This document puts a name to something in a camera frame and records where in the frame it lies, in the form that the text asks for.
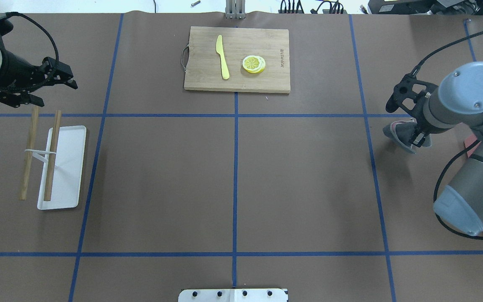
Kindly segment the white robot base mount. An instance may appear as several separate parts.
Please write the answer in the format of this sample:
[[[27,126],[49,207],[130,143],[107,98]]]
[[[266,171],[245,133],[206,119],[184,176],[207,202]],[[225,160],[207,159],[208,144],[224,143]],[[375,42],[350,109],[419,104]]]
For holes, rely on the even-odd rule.
[[[180,292],[179,302],[289,302],[287,289],[187,289]]]

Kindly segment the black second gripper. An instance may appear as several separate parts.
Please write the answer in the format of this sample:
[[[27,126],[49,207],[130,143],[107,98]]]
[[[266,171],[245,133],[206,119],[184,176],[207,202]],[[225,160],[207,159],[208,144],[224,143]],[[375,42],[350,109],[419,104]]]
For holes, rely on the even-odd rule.
[[[417,126],[409,142],[414,147],[430,147],[431,134],[439,128],[427,121],[424,116],[424,105],[428,103],[438,86],[436,84],[418,80],[414,75],[406,74],[393,88],[385,109],[394,113],[401,108],[417,122]]]

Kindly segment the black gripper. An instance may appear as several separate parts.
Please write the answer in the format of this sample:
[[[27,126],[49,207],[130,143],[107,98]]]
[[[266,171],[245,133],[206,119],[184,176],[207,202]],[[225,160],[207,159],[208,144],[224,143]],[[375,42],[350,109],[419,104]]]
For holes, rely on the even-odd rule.
[[[23,104],[44,107],[43,99],[30,93],[57,84],[78,89],[69,65],[45,57],[41,65],[34,66],[15,54],[0,53],[0,103],[13,108]]]

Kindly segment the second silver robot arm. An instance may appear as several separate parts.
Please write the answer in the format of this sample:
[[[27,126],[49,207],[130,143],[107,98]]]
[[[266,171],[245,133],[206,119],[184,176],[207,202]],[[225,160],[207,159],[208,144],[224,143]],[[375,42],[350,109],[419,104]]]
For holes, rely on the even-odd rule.
[[[470,128],[473,141],[438,177],[433,211],[448,231],[483,241],[483,61],[456,68],[439,85],[418,80],[414,72],[406,74],[385,109],[402,109],[410,116],[388,124],[383,133],[412,154],[429,147],[432,135],[461,124]]]

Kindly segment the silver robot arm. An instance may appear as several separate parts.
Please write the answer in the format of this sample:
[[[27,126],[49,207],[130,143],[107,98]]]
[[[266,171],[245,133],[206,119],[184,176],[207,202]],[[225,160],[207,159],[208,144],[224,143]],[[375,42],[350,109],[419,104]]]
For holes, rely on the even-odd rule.
[[[44,107],[43,99],[33,92],[58,84],[78,88],[69,65],[52,57],[45,57],[40,65],[33,65],[7,50],[0,35],[0,103],[13,108],[29,104]]]

